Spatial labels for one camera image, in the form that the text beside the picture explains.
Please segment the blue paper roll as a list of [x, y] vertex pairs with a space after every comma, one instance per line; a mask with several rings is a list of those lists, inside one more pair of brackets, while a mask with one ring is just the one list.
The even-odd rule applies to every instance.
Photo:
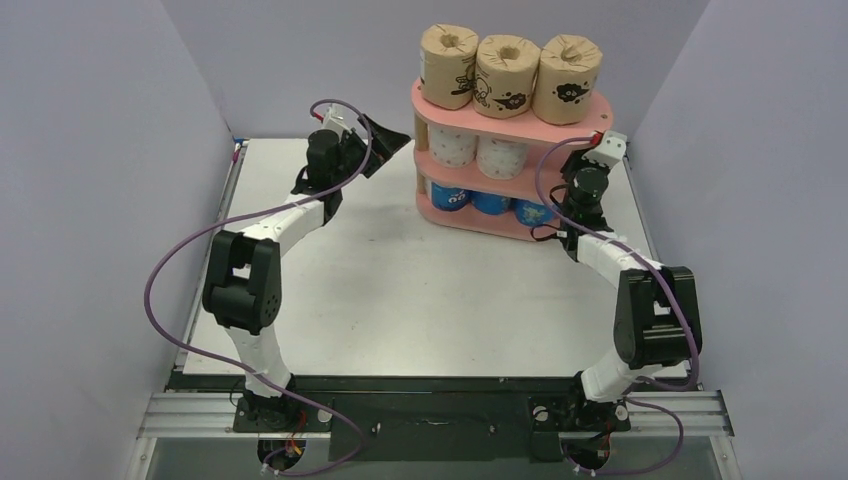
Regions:
[[435, 209], [445, 212], [459, 211], [470, 202], [469, 190], [444, 186], [435, 182], [429, 183], [427, 196]]

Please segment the floral paper roll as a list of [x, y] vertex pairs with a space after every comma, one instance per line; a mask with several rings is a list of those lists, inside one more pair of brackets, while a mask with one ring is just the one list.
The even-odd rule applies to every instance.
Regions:
[[481, 136], [476, 152], [477, 167], [488, 178], [510, 180], [524, 170], [528, 150], [525, 143]]

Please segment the pink three-tier shelf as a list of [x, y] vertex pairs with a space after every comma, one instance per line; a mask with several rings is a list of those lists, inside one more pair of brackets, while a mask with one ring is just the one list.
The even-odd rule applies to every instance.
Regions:
[[[416, 132], [416, 206], [421, 216], [436, 225], [529, 242], [533, 240], [530, 228], [518, 222], [513, 213], [489, 215], [471, 205], [457, 211], [440, 210], [428, 197], [427, 187], [459, 188], [537, 203], [539, 194], [535, 185], [535, 169], [551, 146], [565, 139], [577, 140], [558, 148], [545, 160], [540, 173], [544, 194], [562, 183], [560, 170], [570, 153], [588, 148], [596, 135], [612, 128], [614, 121], [611, 105], [601, 93], [594, 93], [589, 99], [587, 118], [565, 126], [545, 123], [531, 111], [509, 119], [494, 119], [477, 113], [471, 104], [458, 110], [443, 109], [424, 99], [419, 80], [411, 86], [411, 102]], [[528, 148], [525, 165], [510, 179], [490, 178], [474, 162], [462, 167], [443, 166], [432, 155], [437, 146], [436, 130], [439, 127], [474, 135], [478, 139], [493, 138], [522, 144]]]

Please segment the brown roll with barcode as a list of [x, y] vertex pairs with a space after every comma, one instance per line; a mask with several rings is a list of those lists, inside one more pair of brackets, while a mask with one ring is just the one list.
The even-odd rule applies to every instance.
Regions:
[[447, 110], [471, 101], [478, 34], [463, 26], [434, 24], [420, 41], [420, 85], [423, 98]]

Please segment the brown roll black print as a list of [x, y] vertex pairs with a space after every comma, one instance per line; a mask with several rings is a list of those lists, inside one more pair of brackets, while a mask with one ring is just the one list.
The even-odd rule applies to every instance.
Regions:
[[583, 121], [603, 61], [600, 48], [584, 36], [560, 34], [541, 50], [532, 110], [551, 125]]

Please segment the brown roll cartoon print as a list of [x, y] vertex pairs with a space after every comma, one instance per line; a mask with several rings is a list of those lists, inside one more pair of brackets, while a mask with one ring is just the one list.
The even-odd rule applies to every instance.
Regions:
[[530, 108], [541, 49], [531, 40], [497, 34], [485, 37], [476, 54], [473, 108], [489, 118], [508, 119]]

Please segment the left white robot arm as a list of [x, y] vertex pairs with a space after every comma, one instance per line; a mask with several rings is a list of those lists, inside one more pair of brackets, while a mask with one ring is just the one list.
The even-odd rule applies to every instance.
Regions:
[[283, 303], [282, 257], [335, 216], [343, 201], [340, 184], [373, 176], [412, 140], [367, 116], [358, 121], [362, 133], [326, 118], [309, 135], [305, 162], [286, 199], [289, 209], [239, 231], [221, 230], [211, 242], [202, 307], [247, 367], [241, 414], [275, 430], [296, 426], [304, 407], [281, 391], [294, 380], [274, 330]]

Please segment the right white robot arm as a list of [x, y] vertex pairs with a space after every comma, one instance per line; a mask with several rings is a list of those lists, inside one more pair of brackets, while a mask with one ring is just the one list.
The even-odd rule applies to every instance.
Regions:
[[643, 257], [613, 231], [601, 205], [610, 172], [597, 150], [576, 150], [561, 169], [562, 184], [552, 189], [563, 194], [552, 200], [562, 217], [563, 249], [617, 295], [612, 348], [576, 375], [563, 402], [570, 431], [607, 433], [626, 424], [623, 399], [636, 384], [654, 382], [666, 367], [698, 363], [702, 350], [693, 272]]

